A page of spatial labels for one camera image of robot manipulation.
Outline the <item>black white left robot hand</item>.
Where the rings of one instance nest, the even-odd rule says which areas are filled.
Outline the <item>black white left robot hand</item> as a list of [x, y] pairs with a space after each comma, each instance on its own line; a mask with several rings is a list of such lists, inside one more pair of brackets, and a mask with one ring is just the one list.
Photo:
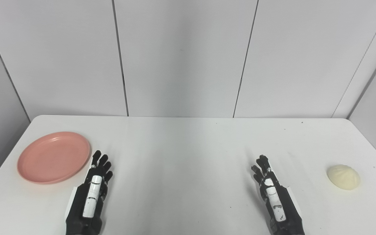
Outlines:
[[101, 213], [113, 177], [112, 164], [106, 154], [95, 151], [85, 181], [75, 191], [66, 217], [67, 235], [99, 235], [103, 221]]

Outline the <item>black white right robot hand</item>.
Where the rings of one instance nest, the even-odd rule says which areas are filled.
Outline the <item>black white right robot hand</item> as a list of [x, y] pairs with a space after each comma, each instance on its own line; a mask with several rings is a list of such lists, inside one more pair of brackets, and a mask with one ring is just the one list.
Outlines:
[[302, 218], [288, 192], [282, 186], [267, 156], [260, 155], [251, 167], [260, 195], [270, 215], [270, 230], [273, 235], [304, 235]]

